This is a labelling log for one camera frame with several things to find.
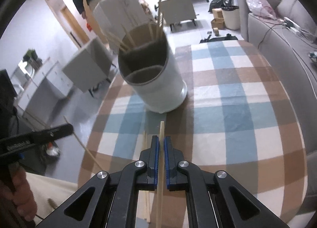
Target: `silver screw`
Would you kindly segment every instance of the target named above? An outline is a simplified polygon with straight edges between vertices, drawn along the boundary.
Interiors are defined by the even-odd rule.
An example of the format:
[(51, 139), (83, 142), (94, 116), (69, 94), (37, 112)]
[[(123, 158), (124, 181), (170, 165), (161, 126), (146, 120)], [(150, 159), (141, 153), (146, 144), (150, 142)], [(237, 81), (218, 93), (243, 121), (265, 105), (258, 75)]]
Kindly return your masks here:
[(107, 175), (108, 175), (108, 173), (106, 171), (100, 171), (100, 172), (98, 172), (97, 177), (99, 179), (104, 179), (107, 177)]
[(180, 167), (187, 167), (189, 166), (189, 163), (187, 161), (180, 161), (179, 165)]
[(143, 167), (144, 166), (144, 162), (143, 161), (136, 161), (134, 165), (136, 167)]
[(219, 178), (226, 178), (227, 177), (227, 173), (225, 171), (219, 171), (219, 172), (217, 172), (217, 176)]

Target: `finger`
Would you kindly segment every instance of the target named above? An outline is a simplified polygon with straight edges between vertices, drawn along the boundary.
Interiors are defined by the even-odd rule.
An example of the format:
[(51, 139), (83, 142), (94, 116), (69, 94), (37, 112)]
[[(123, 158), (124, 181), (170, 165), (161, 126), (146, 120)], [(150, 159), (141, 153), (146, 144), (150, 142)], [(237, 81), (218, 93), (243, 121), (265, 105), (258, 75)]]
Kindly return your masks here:
[(28, 183), (24, 183), (17, 188), (13, 194), (13, 202), (16, 205), (22, 205), (33, 199), (33, 193)]
[(13, 200), (13, 193), (2, 181), (0, 181), (0, 195), (8, 200)]
[(14, 177), (12, 178), (12, 183), (17, 188), (22, 183), (25, 183), (25, 181), (26, 181), (26, 172), (21, 166), (19, 166), (19, 169), (16, 171), (16, 173), (14, 174)]
[(17, 211), (27, 221), (31, 221), (37, 213), (37, 204), (33, 199), (30, 199), (27, 203), (18, 206)]

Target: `black bag on floor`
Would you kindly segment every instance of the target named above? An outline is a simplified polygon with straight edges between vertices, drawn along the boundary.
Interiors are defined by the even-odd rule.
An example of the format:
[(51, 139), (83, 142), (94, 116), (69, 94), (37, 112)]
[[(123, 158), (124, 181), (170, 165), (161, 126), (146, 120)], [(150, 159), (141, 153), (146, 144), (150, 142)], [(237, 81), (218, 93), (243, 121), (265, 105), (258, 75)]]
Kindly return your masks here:
[(221, 7), (223, 7), (223, 6), (224, 6), (223, 0), (213, 0), (213, 1), (210, 3), (210, 7), (209, 7), (208, 12), (209, 12), (209, 13), (212, 13), (212, 9), (221, 8)]

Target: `plaid tablecloth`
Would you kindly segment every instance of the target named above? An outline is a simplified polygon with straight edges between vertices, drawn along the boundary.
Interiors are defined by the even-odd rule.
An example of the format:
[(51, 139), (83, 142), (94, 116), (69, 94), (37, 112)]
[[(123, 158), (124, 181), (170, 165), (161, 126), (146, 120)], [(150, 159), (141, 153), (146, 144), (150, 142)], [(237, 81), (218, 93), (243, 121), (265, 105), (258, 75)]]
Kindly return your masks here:
[[(305, 146), (290, 100), (272, 67), (245, 41), (177, 48), (188, 86), (185, 102), (167, 114), (147, 111), (121, 75), (99, 110), (88, 149), (104, 170), (138, 160), (143, 131), (150, 144), (165, 121), (165, 135), (202, 170), (225, 170), (272, 212), (288, 222), (306, 194)], [(85, 154), (79, 185), (99, 171)], [(155, 225), (155, 193), (150, 226)], [(144, 204), (140, 194), (138, 208)], [(144, 218), (143, 211), (137, 216)], [(164, 191), (164, 227), (187, 227), (184, 192)]]

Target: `sofa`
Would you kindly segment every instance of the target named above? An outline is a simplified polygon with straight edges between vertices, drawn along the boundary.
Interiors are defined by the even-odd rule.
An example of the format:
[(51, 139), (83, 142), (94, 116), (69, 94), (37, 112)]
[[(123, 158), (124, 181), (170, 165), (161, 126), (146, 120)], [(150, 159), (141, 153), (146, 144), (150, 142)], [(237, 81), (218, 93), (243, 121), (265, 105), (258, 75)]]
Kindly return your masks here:
[[(316, 34), (316, 24), (298, 0), (267, 1), (278, 17), (288, 17), (302, 29)], [(317, 210), (317, 98), (312, 89), (313, 85), (317, 93), (317, 66), (308, 57), (310, 52), (317, 51), (317, 44), (296, 36), (282, 25), (275, 25), (276, 21), (254, 15), (246, 0), (238, 0), (238, 4), (242, 37), (259, 47), (260, 53), (274, 68), (301, 125), (307, 154), (308, 190), (300, 211)], [(294, 55), (288, 43), (301, 59)]]

